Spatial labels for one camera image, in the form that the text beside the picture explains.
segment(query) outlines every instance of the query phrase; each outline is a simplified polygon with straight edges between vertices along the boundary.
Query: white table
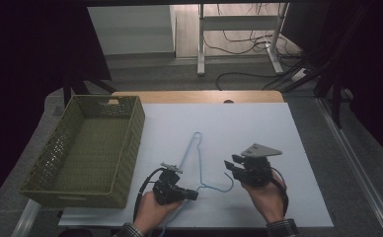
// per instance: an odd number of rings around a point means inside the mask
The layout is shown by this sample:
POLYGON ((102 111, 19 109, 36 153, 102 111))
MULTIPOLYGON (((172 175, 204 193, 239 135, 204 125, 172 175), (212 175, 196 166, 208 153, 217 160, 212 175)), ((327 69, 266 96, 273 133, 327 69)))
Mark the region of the white table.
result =
MULTIPOLYGON (((231 97, 231 100, 236 101, 242 96, 236 95, 236 99, 231 97)), ((295 218, 299 227, 333 226, 286 103, 143 104, 143 107, 146 119, 127 207, 65 208, 60 226, 120 227, 124 222, 132 221, 135 197, 145 178, 159 168, 161 162, 179 165, 196 131, 203 136, 200 149, 206 183, 221 189, 229 188, 230 180, 223 173, 230 172, 224 167, 223 160, 231 161, 232 154, 240 154, 254 142, 281 150, 282 155, 268 159, 288 185, 290 202, 286 217, 295 218)), ((195 189, 199 185, 196 157, 194 144, 178 183, 182 188, 195 189)), ((198 199, 191 201, 168 225, 203 228, 263 226, 262 217, 237 182, 227 194, 200 190, 198 199)))

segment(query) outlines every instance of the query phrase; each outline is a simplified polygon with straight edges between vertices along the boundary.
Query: hand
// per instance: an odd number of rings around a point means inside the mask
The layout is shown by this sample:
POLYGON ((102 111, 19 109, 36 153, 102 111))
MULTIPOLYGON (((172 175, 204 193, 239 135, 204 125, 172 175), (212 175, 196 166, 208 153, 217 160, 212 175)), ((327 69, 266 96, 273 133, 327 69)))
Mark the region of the hand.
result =
MULTIPOLYGON (((275 172, 273 172, 273 178, 284 187, 284 182, 275 172)), ((241 186, 248 192, 254 206, 267 223, 273 223, 284 218, 283 199, 280 190, 272 182, 264 187, 252 187, 245 183, 241 183, 241 186)))
POLYGON ((140 201, 133 225, 140 230, 140 232, 146 234, 161 224, 165 217, 170 212, 177 209, 181 204, 181 201, 177 201, 170 204, 160 205, 155 199, 154 193, 148 192, 140 201))

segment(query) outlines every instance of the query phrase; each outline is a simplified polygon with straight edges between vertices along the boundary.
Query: sleeve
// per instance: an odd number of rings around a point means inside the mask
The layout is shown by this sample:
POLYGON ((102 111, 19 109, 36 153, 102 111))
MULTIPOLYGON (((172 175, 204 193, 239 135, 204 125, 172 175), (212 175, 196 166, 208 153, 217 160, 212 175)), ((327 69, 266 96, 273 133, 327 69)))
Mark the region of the sleeve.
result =
POLYGON ((113 237, 144 237, 144 235, 132 223, 125 223, 113 237))
POLYGON ((267 225, 268 237, 300 237, 293 219, 283 219, 267 225))

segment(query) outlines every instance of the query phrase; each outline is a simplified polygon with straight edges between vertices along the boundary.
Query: basket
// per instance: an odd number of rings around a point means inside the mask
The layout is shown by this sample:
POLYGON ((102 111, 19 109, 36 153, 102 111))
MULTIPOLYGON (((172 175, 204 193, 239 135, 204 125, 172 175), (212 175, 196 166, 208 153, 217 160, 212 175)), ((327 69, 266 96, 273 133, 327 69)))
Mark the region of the basket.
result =
POLYGON ((144 121, 139 97, 73 96, 20 193, 46 207, 124 208, 144 121))

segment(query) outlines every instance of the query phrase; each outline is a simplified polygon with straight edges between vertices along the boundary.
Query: cable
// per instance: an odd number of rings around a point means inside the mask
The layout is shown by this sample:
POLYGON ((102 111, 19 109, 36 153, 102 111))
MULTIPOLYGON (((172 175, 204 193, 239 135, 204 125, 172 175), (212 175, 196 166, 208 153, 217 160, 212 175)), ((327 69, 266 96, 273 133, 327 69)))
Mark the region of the cable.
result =
POLYGON ((135 221, 136 219, 136 214, 137 214, 137 211, 138 211, 138 208, 139 208, 139 204, 140 204, 140 200, 142 199, 142 194, 143 192, 145 191, 145 188, 146 186, 151 183, 149 182, 151 180, 151 178, 158 172, 158 171, 163 171, 164 169, 163 168, 158 168, 156 169, 154 172, 151 173, 151 175, 149 175, 145 181, 143 182, 141 188, 139 189, 139 192, 138 192, 138 196, 136 197, 136 202, 135 202, 135 209, 133 210, 133 221, 135 221))
POLYGON ((206 46, 210 47, 210 48, 213 48, 213 49, 218 49, 218 50, 221 50, 221 51, 224 51, 224 52, 228 52, 228 53, 231 53, 231 54, 236 54, 236 55, 239 55, 239 54, 244 54, 246 52, 249 52, 251 51, 252 49, 254 49, 254 47, 258 44, 262 44, 262 43, 266 43, 267 41, 261 41, 261 42, 256 42, 251 48, 249 48, 248 50, 245 50, 245 51, 242 51, 242 52, 232 52, 232 51, 229 51, 229 50, 226 50, 226 49, 223 49, 221 47, 215 47, 215 46, 211 46, 209 44, 207 44, 206 42, 206 39, 203 37, 203 41, 204 41, 204 44, 206 44, 206 46))
POLYGON ((251 76, 251 77, 262 77, 262 78, 278 78, 279 77, 279 76, 256 75, 256 74, 250 74, 245 72, 226 72, 216 77, 215 85, 219 91, 222 91, 222 89, 219 87, 219 80, 221 77, 226 75, 244 75, 244 76, 251 76))
MULTIPOLYGON (((181 165, 179 167, 182 167, 183 164, 185 163, 185 160, 187 159, 188 157, 188 154, 190 152, 190 148, 192 146, 192 143, 195 139, 198 139, 198 143, 196 145, 196 150, 197 150, 197 156, 198 156, 198 164, 199 164, 199 171, 200 171, 200 186, 197 187, 196 191, 199 191, 200 189, 212 189, 212 190, 216 190, 216 191, 219 191, 219 192, 222 192, 222 193, 228 193, 232 190, 232 188, 234 188, 234 180, 226 173, 224 173, 230 180, 231 180, 231 187, 228 189, 228 190, 220 190, 214 186, 210 186, 208 184, 206 184, 204 181, 203 181, 203 177, 202 177, 202 167, 201 167, 201 152, 200 152, 200 143, 202 141, 202 134, 201 132, 195 132, 193 134, 193 136, 191 137, 191 141, 189 142, 189 146, 188 146, 188 149, 186 151, 186 154, 185 156, 183 157, 183 160, 181 162, 181 165)), ((173 221, 175 218, 177 218, 177 216, 182 212, 183 208, 189 203, 189 200, 185 200, 182 204, 182 206, 180 206, 171 216, 169 219, 167 219, 165 222, 164 222, 164 225, 163 225, 163 230, 161 232, 161 234, 159 235, 159 237, 163 237, 164 234, 165 234, 165 231, 166 231, 166 228, 167 228, 167 225, 173 221)))

